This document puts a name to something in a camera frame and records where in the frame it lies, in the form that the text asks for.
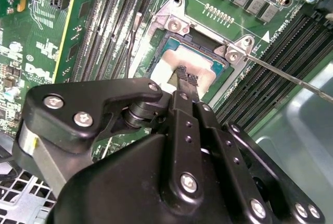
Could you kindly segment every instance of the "silver metal surface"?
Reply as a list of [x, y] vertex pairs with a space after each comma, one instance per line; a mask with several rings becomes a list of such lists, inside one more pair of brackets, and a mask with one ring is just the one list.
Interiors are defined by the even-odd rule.
[[198, 186], [197, 186], [196, 180], [194, 179], [193, 176], [191, 176], [187, 173], [182, 174], [181, 184], [182, 184], [182, 187], [184, 188], [184, 190], [189, 193], [194, 193], [197, 191]]
[[[0, 173], [5, 173], [0, 166]], [[43, 224], [55, 197], [47, 184], [22, 171], [18, 178], [0, 185], [0, 223]]]
[[38, 140], [32, 157], [56, 197], [74, 174], [93, 163], [91, 151], [71, 154], [41, 139]]
[[320, 214], [318, 213], [317, 209], [316, 209], [314, 206], [309, 205], [308, 207], [309, 207], [310, 213], [311, 213], [315, 218], [318, 218], [318, 219], [319, 219], [319, 218], [321, 217]]
[[38, 139], [39, 137], [31, 132], [25, 125], [25, 122], [23, 122], [18, 141], [21, 149], [27, 154], [32, 155]]
[[251, 35], [245, 35], [238, 39], [235, 43], [229, 43], [228, 46], [222, 45], [214, 50], [214, 53], [225, 57], [234, 69], [234, 72], [223, 83], [217, 93], [209, 102], [209, 106], [214, 106], [220, 101], [221, 97], [226, 93], [229, 96], [237, 87], [235, 80], [242, 74], [248, 64], [248, 60], [244, 58], [250, 54], [254, 47], [254, 38]]
[[156, 29], [166, 29], [182, 36], [189, 32], [189, 21], [185, 18], [185, 0], [168, 0], [154, 15], [148, 30], [153, 36]]
[[44, 104], [46, 107], [51, 109], [60, 109], [63, 107], [63, 100], [57, 96], [48, 96], [44, 99]]
[[297, 212], [300, 214], [300, 216], [302, 216], [303, 218], [308, 217], [308, 213], [306, 212], [305, 208], [301, 204], [296, 203], [295, 208], [296, 208]]
[[256, 199], [251, 200], [251, 207], [255, 215], [257, 215], [259, 218], [264, 219], [266, 217], [265, 208]]
[[236, 125], [231, 125], [231, 127], [235, 132], [239, 133], [239, 128]]
[[249, 55], [251, 53], [253, 46], [253, 36], [245, 35], [227, 47], [225, 58], [230, 64], [237, 65], [238, 62], [245, 57], [245, 55]]
[[[311, 82], [333, 95], [333, 61]], [[302, 89], [253, 139], [333, 223], [333, 106]]]
[[151, 90], [158, 91], [157, 86], [156, 86], [155, 84], [153, 84], [153, 83], [150, 83], [150, 84], [149, 84], [149, 88], [150, 88]]
[[86, 112], [78, 112], [75, 116], [74, 116], [74, 122], [79, 125], [80, 127], [90, 127], [93, 123], [94, 120], [91, 117], [91, 115], [89, 115]]
[[204, 110], [210, 111], [210, 107], [208, 105], [203, 104], [202, 107], [203, 107]]

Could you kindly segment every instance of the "silver screw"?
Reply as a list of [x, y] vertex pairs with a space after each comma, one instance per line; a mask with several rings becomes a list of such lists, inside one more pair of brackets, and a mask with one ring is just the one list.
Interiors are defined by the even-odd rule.
[[261, 203], [258, 200], [256, 199], [251, 200], [251, 207], [255, 215], [257, 215], [259, 218], [264, 219], [266, 217], [265, 208], [261, 205]]
[[93, 124], [93, 118], [86, 112], [78, 112], [74, 116], [74, 122], [81, 127], [90, 127]]
[[246, 47], [250, 46], [252, 44], [252, 40], [249, 38], [246, 38], [243, 40], [242, 44]]
[[235, 132], [240, 132], [240, 130], [239, 130], [239, 128], [238, 127], [236, 127], [235, 125], [231, 125], [231, 128], [235, 131]]
[[196, 180], [194, 179], [193, 176], [190, 176], [187, 173], [182, 174], [181, 184], [183, 189], [185, 189], [185, 191], [189, 193], [194, 193], [197, 191], [198, 186]]
[[171, 24], [171, 29], [172, 30], [178, 30], [179, 28], [179, 23], [176, 22], [176, 21], [173, 21], [172, 24]]
[[63, 107], [63, 100], [57, 96], [51, 95], [44, 99], [44, 104], [51, 109], [60, 109]]
[[203, 107], [204, 110], [210, 111], [210, 107], [208, 105], [203, 104], [202, 107]]
[[309, 205], [309, 210], [310, 210], [310, 213], [317, 219], [319, 219], [321, 216], [319, 214], [319, 212], [317, 211], [317, 209], [312, 206], [312, 205]]
[[184, 100], [187, 100], [187, 99], [188, 99], [188, 96], [187, 96], [185, 93], [181, 93], [180, 96], [181, 96], [181, 98], [184, 99]]
[[297, 212], [300, 214], [300, 216], [302, 216], [303, 218], [308, 217], [307, 212], [305, 211], [304, 207], [301, 204], [296, 203], [295, 207], [296, 207]]
[[237, 59], [237, 55], [231, 55], [231, 56], [229, 56], [229, 60], [230, 61], [236, 61], [236, 59]]
[[157, 87], [155, 84], [153, 84], [153, 83], [150, 83], [150, 84], [149, 84], [149, 88], [150, 88], [151, 90], [158, 91], [158, 87]]

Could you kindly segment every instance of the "black wire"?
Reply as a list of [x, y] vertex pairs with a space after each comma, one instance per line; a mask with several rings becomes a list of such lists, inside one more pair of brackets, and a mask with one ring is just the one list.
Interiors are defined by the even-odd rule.
[[131, 66], [131, 57], [132, 57], [132, 51], [135, 43], [135, 35], [136, 31], [132, 31], [131, 33], [131, 40], [130, 40], [130, 46], [129, 50], [127, 52], [127, 57], [126, 57], [126, 66], [125, 66], [125, 78], [127, 79], [129, 77], [130, 73], [130, 66]]
[[[2, 142], [12, 142], [14, 143], [14, 139], [10, 136], [1, 133], [0, 134], [0, 143]], [[7, 175], [0, 174], [0, 181], [9, 181], [16, 179], [22, 172], [22, 168], [20, 168], [17, 163], [14, 161], [13, 156], [5, 150], [4, 147], [0, 145], [0, 164], [1, 163], [8, 163], [11, 165], [12, 170]]]

